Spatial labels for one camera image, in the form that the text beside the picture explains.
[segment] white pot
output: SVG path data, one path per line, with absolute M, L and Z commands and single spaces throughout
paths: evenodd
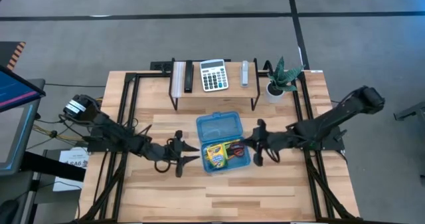
M 279 94 L 277 96 L 276 95 L 273 95 L 273 94 L 270 94 L 270 92 L 268 92 L 269 85 L 272 85 L 272 83 L 268 83 L 268 85 L 266 87 L 266 98 L 267 98 L 267 101 L 269 103 L 271 103 L 271 104 L 275 104 L 277 102 L 280 102 L 282 100 L 282 97 L 285 94 L 285 91 L 283 91 L 281 94 Z

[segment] potted plant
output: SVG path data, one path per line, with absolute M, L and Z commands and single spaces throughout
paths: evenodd
M 273 75 L 268 75 L 270 83 L 267 85 L 267 100 L 270 103 L 277 103 L 282 99 L 285 92 L 292 92 L 297 90 L 297 87 L 291 85 L 290 82 L 295 80 L 300 72 L 303 70 L 304 65 L 293 68 L 285 72 L 285 61 L 281 57 Z

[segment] calculator display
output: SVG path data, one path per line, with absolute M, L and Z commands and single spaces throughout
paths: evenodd
M 201 68 L 212 68 L 212 67 L 218 67 L 218 66 L 223 66 L 223 62 L 211 62 L 211 63 L 206 63 L 206 64 L 202 64 Z

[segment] calculator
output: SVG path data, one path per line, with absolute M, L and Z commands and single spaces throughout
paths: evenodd
M 224 60 L 206 60 L 199 63 L 202 86 L 205 92 L 224 90 L 228 88 L 228 79 Z

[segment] concrete floor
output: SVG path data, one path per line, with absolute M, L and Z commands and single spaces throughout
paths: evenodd
M 296 0 L 298 12 L 424 11 L 425 0 Z M 2 0 L 0 17 L 290 12 L 288 0 Z M 374 86 L 386 106 L 346 122 L 349 171 L 361 216 L 423 223 L 423 131 L 415 118 L 392 116 L 424 101 L 425 17 L 300 18 L 310 68 L 324 70 L 333 100 Z M 3 21 L 0 40 L 26 41 L 15 72 L 61 84 L 103 85 L 110 70 L 145 70 L 150 61 L 231 58 L 300 64 L 292 18 L 120 21 Z M 102 96 L 103 88 L 47 86 L 39 113 L 57 114 L 74 94 Z M 45 128 L 63 129 L 61 125 Z M 32 134 L 29 146 L 45 137 Z M 67 148 L 51 141 L 34 149 Z M 69 221 L 75 203 L 41 207 L 36 223 Z

